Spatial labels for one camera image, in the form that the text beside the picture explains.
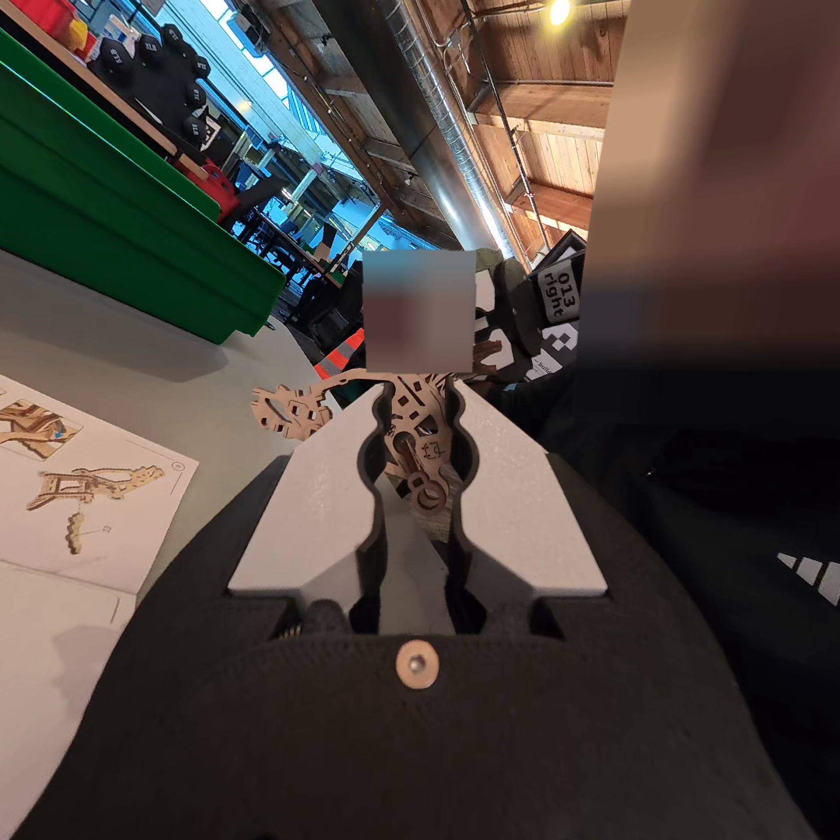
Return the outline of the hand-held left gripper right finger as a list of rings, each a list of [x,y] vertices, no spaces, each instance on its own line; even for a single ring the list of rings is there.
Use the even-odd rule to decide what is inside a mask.
[[[553,598],[595,598],[607,582],[548,453],[461,380],[446,385],[451,466],[460,478],[447,590],[486,613]]]

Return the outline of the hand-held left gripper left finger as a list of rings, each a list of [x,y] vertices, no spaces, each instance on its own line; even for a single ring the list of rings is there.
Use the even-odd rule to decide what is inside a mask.
[[[331,601],[346,616],[378,596],[387,566],[376,486],[385,468],[391,385],[374,385],[288,459],[233,573],[232,595],[278,595],[302,613]]]

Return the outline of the partly built wooden model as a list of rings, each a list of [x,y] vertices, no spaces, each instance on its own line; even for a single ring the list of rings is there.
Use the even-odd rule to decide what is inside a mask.
[[[278,385],[255,388],[251,409],[263,428],[284,438],[305,441],[332,419],[329,391],[352,382],[389,382],[394,386],[392,418],[385,426],[385,472],[406,484],[414,509],[432,517],[445,509],[453,431],[446,419],[445,387],[450,374],[370,373],[352,369],[310,385],[306,391]]]

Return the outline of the orange traffic cone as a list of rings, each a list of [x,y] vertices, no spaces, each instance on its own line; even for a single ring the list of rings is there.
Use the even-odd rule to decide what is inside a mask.
[[[323,381],[340,375],[348,366],[354,353],[364,342],[364,329],[359,328],[314,365]]]

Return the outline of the person's black jacket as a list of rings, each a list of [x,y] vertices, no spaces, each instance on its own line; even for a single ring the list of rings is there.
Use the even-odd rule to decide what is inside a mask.
[[[490,400],[675,573],[792,797],[820,838],[838,838],[838,434],[586,422],[573,384],[569,365]]]

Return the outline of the folded instruction booklet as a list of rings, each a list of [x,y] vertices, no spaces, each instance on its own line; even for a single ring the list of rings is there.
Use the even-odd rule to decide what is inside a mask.
[[[137,595],[198,462],[1,376],[1,560]]]

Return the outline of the green plastic crate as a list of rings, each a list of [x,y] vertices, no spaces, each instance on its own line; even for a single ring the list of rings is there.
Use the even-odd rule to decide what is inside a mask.
[[[121,153],[2,158],[2,250],[212,343],[254,336],[286,285]]]
[[[212,199],[5,31],[1,106],[2,202],[15,207],[4,222],[218,230]]]

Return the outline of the red plastic stool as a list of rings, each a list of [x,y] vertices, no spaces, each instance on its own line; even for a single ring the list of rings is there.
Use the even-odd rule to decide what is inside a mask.
[[[206,159],[202,169],[206,178],[203,179],[193,172],[188,173],[188,178],[217,203],[219,206],[217,221],[221,224],[239,208],[236,187],[209,158]]]

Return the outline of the pile of black caps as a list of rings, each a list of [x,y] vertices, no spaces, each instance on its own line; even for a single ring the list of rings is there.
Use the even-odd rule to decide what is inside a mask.
[[[211,67],[173,24],[158,35],[141,35],[133,53],[114,38],[102,38],[87,68],[174,143],[195,150],[205,143],[207,92],[201,81]]]

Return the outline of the silver ventilation duct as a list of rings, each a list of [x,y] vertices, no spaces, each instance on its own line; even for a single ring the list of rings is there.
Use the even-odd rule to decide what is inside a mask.
[[[469,199],[495,247],[524,264],[526,251],[490,177],[476,138],[447,76],[441,48],[429,34],[419,2],[381,1],[385,22],[434,117]]]

